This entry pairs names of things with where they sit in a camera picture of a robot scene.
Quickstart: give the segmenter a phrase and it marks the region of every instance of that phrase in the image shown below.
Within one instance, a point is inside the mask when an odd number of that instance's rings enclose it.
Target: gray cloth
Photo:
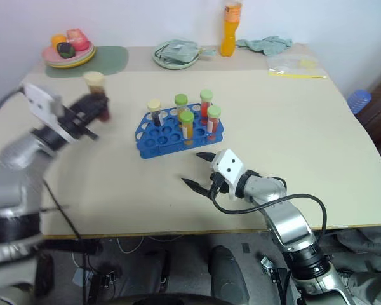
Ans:
[[[268,36],[263,40],[240,39],[236,41],[236,44],[238,48],[249,49],[254,52],[262,51],[264,55],[275,55],[292,46],[292,40],[282,39],[278,36]]]
[[[348,286],[350,293],[364,304],[381,305],[381,273],[353,273]]]
[[[337,239],[352,251],[381,255],[381,227],[346,229],[337,234]]]

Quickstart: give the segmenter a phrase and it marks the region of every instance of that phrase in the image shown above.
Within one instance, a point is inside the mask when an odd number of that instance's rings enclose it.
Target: green cap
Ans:
[[[203,89],[201,91],[201,100],[204,102],[211,102],[213,98],[213,92],[209,89]]]
[[[175,103],[177,106],[184,106],[188,104],[188,97],[186,94],[177,94],[175,95]]]
[[[180,121],[184,124],[186,123],[192,123],[195,119],[195,115],[190,110],[182,111],[179,115]]]
[[[218,119],[222,113],[219,106],[212,105],[208,108],[208,117],[212,119]]]

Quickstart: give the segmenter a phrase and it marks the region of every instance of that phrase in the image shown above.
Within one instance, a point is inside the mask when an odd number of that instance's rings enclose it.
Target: dark fruit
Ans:
[[[76,55],[75,49],[70,43],[58,43],[57,51],[62,58],[71,58]]]

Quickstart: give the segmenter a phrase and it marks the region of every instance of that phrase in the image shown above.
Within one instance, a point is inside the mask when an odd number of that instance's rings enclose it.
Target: orange bottle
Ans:
[[[236,30],[240,23],[241,1],[226,1],[224,6],[224,37],[220,54],[225,57],[233,55],[236,49]]]

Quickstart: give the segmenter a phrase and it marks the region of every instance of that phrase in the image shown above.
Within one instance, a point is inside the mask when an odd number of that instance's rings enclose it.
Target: orange liquid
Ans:
[[[237,16],[237,12],[240,11],[240,2],[234,3],[233,6],[225,7],[224,37],[220,46],[220,54],[222,56],[230,57],[236,49],[236,30],[240,23],[240,16]]]

